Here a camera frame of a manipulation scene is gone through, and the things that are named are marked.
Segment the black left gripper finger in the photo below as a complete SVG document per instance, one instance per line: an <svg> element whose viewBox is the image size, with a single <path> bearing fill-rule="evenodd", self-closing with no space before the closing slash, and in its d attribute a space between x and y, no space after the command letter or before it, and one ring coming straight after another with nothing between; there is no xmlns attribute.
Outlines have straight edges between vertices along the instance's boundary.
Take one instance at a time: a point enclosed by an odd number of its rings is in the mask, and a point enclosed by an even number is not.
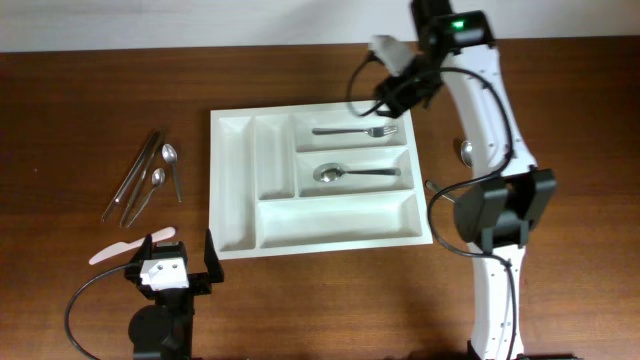
<svg viewBox="0 0 640 360"><path fill-rule="evenodd" d="M207 269L209 282L223 283L225 280L225 274L216 253L210 229L207 229L205 233L203 260Z"/></svg>
<svg viewBox="0 0 640 360"><path fill-rule="evenodd" d="M135 252L133 257L131 258L130 262L142 263L145 260L150 259L152 250L153 250L153 236L151 234L147 234L142 244L140 245L138 250Z"/></svg>

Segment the steel fork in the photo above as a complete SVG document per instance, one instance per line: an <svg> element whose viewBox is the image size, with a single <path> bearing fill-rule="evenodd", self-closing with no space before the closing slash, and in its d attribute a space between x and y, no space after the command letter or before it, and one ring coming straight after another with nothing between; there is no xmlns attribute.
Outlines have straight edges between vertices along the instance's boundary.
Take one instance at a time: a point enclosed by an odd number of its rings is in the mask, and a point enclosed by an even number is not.
<svg viewBox="0 0 640 360"><path fill-rule="evenodd" d="M363 133L372 138L381 138L381 137L396 134L397 132L398 132L398 127L394 125L377 126L377 127L369 127L369 128L313 128L312 129L312 134L317 136Z"/></svg>
<svg viewBox="0 0 640 360"><path fill-rule="evenodd" d="M434 192L434 193L439 193L439 192L441 192L441 191L442 191L442 188L441 188L439 185L437 185L435 182L433 182L432 180L427 180L427 181L425 182L425 186L426 186L429 190L431 190L432 192ZM448 201L450 201L450 202L452 202L452 203L455 203L455 202L456 202L456 197L455 197L455 196L452 196L452 195L449 195L449 194L447 194L447 193L443 193L443 194L441 195L441 197L442 197L442 198L447 199Z"/></svg>

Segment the steel tablespoon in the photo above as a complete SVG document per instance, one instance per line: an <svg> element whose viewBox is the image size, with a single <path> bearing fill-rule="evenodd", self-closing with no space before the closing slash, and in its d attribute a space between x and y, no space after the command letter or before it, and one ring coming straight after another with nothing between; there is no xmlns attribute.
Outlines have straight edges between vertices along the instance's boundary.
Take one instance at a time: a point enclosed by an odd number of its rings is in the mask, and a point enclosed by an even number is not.
<svg viewBox="0 0 640 360"><path fill-rule="evenodd" d="M463 164L468 168L473 167L472 151L472 143L468 140L464 140L460 146L460 158Z"/></svg>
<svg viewBox="0 0 640 360"><path fill-rule="evenodd" d="M368 170L348 170L338 163L327 163L318 166L313 172L313 179L320 183L330 183L346 175L400 176L400 168L381 168Z"/></svg>

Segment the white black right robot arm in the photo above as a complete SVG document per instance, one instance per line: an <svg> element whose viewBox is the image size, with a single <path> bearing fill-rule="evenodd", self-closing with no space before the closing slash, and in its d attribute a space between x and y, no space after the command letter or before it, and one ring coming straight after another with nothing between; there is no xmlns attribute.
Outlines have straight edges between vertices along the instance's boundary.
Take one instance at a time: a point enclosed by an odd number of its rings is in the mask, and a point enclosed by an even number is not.
<svg viewBox="0 0 640 360"><path fill-rule="evenodd" d="M441 87L448 88L472 145L472 177L438 191L427 209L459 192L454 225L467 247L451 245L437 229L432 237L473 264L475 320L467 342L469 357L523 359L521 267L530 232L557 182L552 170L539 168L519 131L485 13L456 12L447 1L414 1L411 13L417 52L392 37L378 36L370 43L371 55L389 72L374 90L371 111L398 118L429 103Z"/></svg>

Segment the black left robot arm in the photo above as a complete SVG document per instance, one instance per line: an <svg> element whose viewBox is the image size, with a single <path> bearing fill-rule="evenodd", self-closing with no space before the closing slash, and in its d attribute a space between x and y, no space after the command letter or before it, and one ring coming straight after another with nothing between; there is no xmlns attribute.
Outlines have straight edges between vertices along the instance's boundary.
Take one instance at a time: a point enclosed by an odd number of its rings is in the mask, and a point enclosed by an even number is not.
<svg viewBox="0 0 640 360"><path fill-rule="evenodd" d="M207 270L189 273L185 245L155 243L147 235L125 270L125 278L153 303L131 318L128 336L135 359L190 359L192 357L194 298L212 293L224 281L212 235L205 232Z"/></svg>

